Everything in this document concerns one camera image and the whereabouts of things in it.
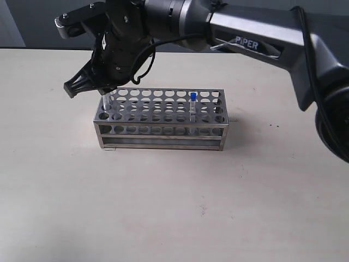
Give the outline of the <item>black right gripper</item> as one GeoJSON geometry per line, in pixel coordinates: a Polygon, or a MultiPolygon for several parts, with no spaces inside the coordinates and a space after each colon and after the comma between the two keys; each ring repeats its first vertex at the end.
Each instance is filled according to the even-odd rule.
{"type": "Polygon", "coordinates": [[[94,10],[95,49],[63,89],[70,98],[98,90],[106,95],[127,84],[145,61],[138,55],[153,42],[146,25],[145,1],[105,1],[94,10]]]}

